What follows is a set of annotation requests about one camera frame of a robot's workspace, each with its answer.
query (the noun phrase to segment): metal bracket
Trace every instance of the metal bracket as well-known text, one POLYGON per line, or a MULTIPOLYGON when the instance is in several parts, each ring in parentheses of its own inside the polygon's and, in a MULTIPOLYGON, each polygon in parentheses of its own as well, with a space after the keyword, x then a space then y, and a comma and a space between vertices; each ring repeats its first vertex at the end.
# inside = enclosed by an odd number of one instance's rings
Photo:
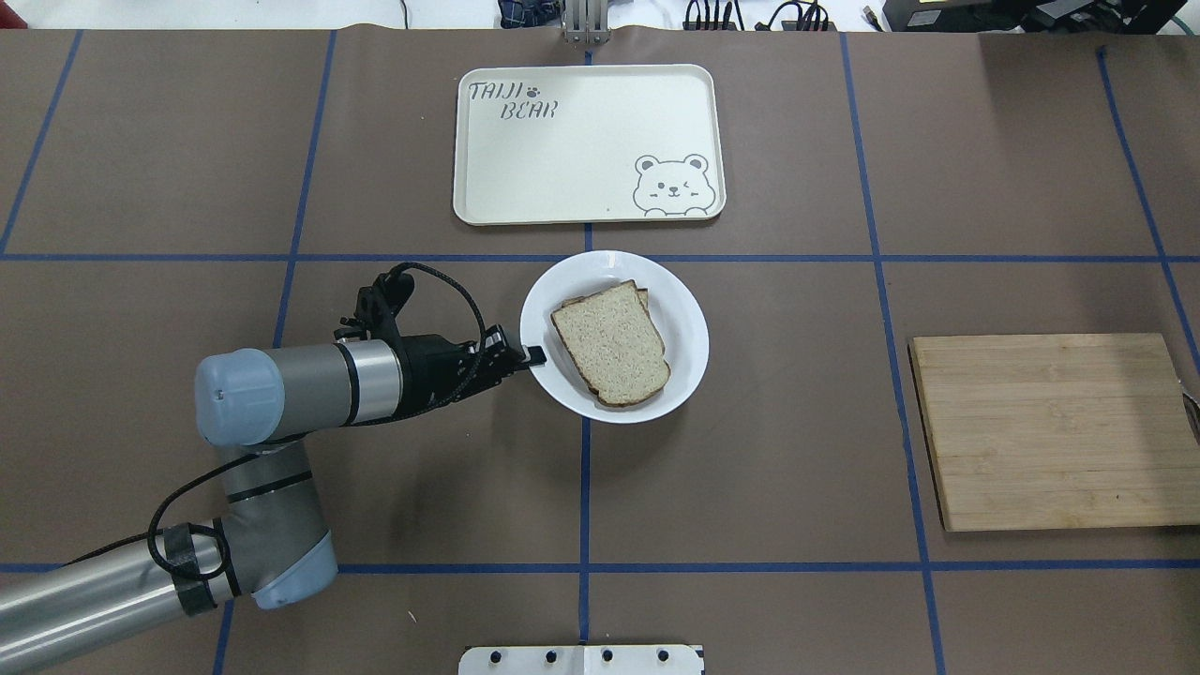
POLYGON ((704 649, 690 645, 473 647, 458 675, 703 675, 704 649))
POLYGON ((569 43, 604 44, 608 42, 608 0, 565 0, 563 38, 569 43))

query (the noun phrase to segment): white tray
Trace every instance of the white tray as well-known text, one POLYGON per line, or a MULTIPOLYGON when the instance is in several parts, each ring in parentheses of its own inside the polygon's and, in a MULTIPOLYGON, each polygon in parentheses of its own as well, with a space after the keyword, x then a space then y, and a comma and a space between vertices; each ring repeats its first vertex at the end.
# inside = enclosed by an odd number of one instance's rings
POLYGON ((481 68, 458 83, 454 209, 472 225, 722 208, 713 77, 700 66, 481 68))

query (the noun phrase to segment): brown table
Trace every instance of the brown table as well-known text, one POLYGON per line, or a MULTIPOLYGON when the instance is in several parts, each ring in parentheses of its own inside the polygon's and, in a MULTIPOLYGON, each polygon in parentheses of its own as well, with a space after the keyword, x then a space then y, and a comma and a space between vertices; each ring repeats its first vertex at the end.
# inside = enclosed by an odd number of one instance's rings
MULTIPOLYGON (((581 638, 703 644, 709 673, 1200 670, 1200 530, 943 531, 905 348, 1158 331, 1200 390, 1200 43, 622 29, 593 62, 713 73, 724 214, 456 220, 456 78, 584 59, 554 30, 0 34, 0 583, 143 528, 214 466, 199 359, 328 341, 396 261, 515 328, 554 261, 634 251, 712 333, 653 423, 517 376, 314 434, 332 587, 55 671, 454 673, 581 638)), ((407 329, 469 339, 419 285, 407 329)))

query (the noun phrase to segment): round plate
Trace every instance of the round plate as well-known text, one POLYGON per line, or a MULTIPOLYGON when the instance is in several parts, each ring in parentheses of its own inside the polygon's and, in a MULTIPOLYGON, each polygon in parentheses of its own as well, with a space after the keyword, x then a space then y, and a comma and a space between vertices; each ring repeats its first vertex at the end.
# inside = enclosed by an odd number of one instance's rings
POLYGON ((526 295, 521 341, 541 345, 546 363, 529 369, 541 387, 568 408, 599 422, 634 424, 676 410, 700 386, 708 366, 708 323, 691 291, 662 265, 623 251, 571 256, 546 270, 526 295), (671 378, 661 392, 624 408, 601 405, 583 383, 550 313, 563 300, 589 295, 626 280, 650 291, 650 318, 666 345, 671 378))

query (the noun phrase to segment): robotic arm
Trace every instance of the robotic arm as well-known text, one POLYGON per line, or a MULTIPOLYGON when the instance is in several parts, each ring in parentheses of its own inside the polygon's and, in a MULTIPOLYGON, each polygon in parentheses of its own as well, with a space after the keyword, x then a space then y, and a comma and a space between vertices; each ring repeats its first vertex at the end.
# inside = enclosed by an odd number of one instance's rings
POLYGON ((415 417, 546 360, 541 347, 511 342, 500 325, 485 329, 466 288, 419 263, 360 288, 342 324, 331 345, 239 350, 200 363, 197 426, 222 466, 168 497, 145 534, 0 590, 0 674, 73 658, 244 592, 263 609, 319 592, 337 562, 302 437, 415 417), (415 288, 409 269, 463 295, 478 342, 400 334, 397 315, 415 288), (217 476, 227 515, 157 527, 175 497, 217 476))

